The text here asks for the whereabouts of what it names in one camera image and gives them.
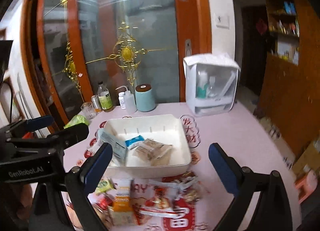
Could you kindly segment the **clear printed cracker packet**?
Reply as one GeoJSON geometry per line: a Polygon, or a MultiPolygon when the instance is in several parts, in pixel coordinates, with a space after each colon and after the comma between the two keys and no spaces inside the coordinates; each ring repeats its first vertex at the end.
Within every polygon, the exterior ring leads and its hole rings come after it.
{"type": "Polygon", "coordinates": [[[150,166],[165,166],[170,162],[171,152],[172,145],[147,138],[133,148],[132,156],[150,166]]]}

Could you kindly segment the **clear bottle green label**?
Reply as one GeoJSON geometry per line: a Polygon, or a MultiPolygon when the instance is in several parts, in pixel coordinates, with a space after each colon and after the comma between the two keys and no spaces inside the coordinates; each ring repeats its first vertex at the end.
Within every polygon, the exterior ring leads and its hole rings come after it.
{"type": "Polygon", "coordinates": [[[110,92],[108,88],[103,84],[103,81],[98,83],[98,98],[101,108],[104,112],[109,112],[113,109],[113,103],[111,100],[110,92]]]}

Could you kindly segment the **orange yellow snack packet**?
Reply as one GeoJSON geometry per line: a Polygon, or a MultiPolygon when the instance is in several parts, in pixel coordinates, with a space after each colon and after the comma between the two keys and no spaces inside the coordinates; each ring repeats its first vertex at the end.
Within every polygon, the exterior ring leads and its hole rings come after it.
{"type": "Polygon", "coordinates": [[[131,206],[132,179],[121,179],[117,184],[117,191],[112,206],[109,206],[109,214],[114,226],[132,226],[136,224],[136,218],[131,206]]]}

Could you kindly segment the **small metal can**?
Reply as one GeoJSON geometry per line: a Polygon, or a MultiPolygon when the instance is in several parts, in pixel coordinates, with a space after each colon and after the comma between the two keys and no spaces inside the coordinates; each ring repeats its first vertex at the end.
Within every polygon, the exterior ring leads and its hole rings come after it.
{"type": "Polygon", "coordinates": [[[103,110],[102,110],[102,107],[101,107],[101,105],[100,105],[100,101],[99,101],[98,95],[93,95],[93,96],[91,97],[91,101],[92,101],[93,108],[94,108],[94,110],[95,110],[96,113],[100,113],[100,112],[103,111],[103,110]]]}

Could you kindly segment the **glass door gold ornament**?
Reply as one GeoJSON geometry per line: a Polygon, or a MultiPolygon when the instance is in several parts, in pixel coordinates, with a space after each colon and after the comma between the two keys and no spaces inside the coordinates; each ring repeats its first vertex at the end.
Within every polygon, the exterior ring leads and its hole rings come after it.
{"type": "Polygon", "coordinates": [[[25,75],[48,131],[61,130],[103,83],[151,86],[156,103],[185,101],[183,59],[212,49],[209,0],[23,0],[25,75]]]}

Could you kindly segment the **green wet wipes pack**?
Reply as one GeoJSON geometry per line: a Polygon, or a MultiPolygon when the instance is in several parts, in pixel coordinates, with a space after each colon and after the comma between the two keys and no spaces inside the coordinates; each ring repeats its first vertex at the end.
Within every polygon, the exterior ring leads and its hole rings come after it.
{"type": "Polygon", "coordinates": [[[89,121],[87,120],[87,118],[83,115],[75,115],[63,128],[67,129],[71,126],[80,124],[80,123],[84,123],[87,126],[89,126],[89,121]]]}

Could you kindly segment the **white cosmetic organizer box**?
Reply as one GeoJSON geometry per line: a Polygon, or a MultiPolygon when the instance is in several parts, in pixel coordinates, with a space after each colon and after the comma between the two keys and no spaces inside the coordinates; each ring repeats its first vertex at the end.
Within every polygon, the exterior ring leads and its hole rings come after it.
{"type": "Polygon", "coordinates": [[[235,102],[240,67],[227,53],[183,59],[185,100],[194,116],[229,112],[235,102]]]}

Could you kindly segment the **clear nut snack packet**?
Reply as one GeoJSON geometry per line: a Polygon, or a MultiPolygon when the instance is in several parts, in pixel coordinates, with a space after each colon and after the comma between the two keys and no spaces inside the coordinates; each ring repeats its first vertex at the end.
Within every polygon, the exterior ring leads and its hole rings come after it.
{"type": "Polygon", "coordinates": [[[195,204],[204,194],[210,194],[208,188],[193,171],[185,172],[180,178],[180,195],[189,205],[195,204]]]}

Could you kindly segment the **light blue canister brown lid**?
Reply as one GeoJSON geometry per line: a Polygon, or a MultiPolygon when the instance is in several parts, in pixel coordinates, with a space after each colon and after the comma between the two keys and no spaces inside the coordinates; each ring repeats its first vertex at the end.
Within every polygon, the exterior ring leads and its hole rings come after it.
{"type": "Polygon", "coordinates": [[[156,107],[150,84],[137,85],[135,88],[137,109],[141,112],[152,111],[156,107]]]}

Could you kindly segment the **green small snack packet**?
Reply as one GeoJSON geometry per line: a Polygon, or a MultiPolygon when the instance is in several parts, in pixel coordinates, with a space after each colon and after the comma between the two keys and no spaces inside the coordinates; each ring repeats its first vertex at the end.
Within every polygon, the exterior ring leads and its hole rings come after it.
{"type": "Polygon", "coordinates": [[[99,195],[102,193],[107,193],[107,192],[114,190],[114,189],[115,189],[115,185],[110,178],[102,178],[99,181],[94,193],[99,195]]]}

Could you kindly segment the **small blue white packet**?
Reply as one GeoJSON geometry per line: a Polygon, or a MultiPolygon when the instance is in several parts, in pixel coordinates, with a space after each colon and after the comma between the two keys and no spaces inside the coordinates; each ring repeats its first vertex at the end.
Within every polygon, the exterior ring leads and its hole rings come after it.
{"type": "Polygon", "coordinates": [[[136,146],[139,146],[139,144],[144,140],[145,140],[144,137],[139,135],[134,138],[126,140],[125,144],[127,146],[127,149],[131,150],[131,149],[135,148],[136,146]]]}

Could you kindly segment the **wooden cabinet with shelves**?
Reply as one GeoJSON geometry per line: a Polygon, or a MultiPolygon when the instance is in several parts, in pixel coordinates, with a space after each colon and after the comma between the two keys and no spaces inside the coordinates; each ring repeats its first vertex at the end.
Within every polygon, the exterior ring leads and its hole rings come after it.
{"type": "Polygon", "coordinates": [[[267,56],[258,107],[300,157],[319,132],[319,16],[308,0],[295,0],[295,5],[300,28],[298,64],[267,56]]]}

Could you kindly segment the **white blue label packet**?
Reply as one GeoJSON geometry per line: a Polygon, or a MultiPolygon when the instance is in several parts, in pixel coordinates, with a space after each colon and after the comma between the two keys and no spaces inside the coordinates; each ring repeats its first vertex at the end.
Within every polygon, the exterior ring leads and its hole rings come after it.
{"type": "Polygon", "coordinates": [[[108,143],[112,146],[114,163],[118,166],[125,166],[128,152],[125,142],[105,129],[99,129],[97,137],[99,140],[103,141],[103,143],[108,143]]]}

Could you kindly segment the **white red apple snack bag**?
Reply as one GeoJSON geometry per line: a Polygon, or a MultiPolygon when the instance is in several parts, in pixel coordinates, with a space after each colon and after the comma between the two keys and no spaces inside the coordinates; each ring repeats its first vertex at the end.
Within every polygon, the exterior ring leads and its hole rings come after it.
{"type": "Polygon", "coordinates": [[[191,209],[183,202],[183,183],[161,182],[149,180],[151,197],[140,207],[139,213],[156,217],[179,219],[191,212],[191,209]]]}

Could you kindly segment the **clear glass cup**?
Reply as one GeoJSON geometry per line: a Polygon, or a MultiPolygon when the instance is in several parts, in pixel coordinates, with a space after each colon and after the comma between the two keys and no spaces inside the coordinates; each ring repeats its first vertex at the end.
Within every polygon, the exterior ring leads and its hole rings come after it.
{"type": "Polygon", "coordinates": [[[92,120],[96,117],[97,113],[93,107],[92,102],[84,102],[81,106],[81,111],[87,120],[92,120]]]}

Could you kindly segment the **white squeeze wash bottle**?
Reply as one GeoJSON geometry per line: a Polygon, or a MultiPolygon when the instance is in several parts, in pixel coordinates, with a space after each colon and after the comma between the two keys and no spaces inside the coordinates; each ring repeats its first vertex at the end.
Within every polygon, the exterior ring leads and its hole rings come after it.
{"type": "Polygon", "coordinates": [[[128,89],[128,87],[125,85],[122,85],[122,86],[116,88],[116,90],[120,90],[120,89],[125,89],[124,100],[125,100],[125,106],[126,106],[127,113],[128,114],[135,113],[137,111],[137,107],[136,107],[134,95],[131,93],[131,91],[128,89]]]}

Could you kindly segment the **small white pill bottle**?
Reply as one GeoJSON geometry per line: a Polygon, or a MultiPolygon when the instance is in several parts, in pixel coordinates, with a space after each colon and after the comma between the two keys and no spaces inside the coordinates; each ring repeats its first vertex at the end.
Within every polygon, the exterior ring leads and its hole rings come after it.
{"type": "Polygon", "coordinates": [[[118,93],[119,104],[121,109],[123,110],[126,109],[124,97],[125,97],[125,93],[123,91],[118,93]]]}

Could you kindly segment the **white plastic storage bin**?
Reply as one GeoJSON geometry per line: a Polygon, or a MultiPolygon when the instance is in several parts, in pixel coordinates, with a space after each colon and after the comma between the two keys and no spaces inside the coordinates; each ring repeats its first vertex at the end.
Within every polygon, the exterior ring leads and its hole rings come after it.
{"type": "Polygon", "coordinates": [[[184,128],[173,115],[112,119],[104,131],[126,148],[124,162],[112,158],[108,177],[169,177],[183,174],[191,164],[184,128]]]}

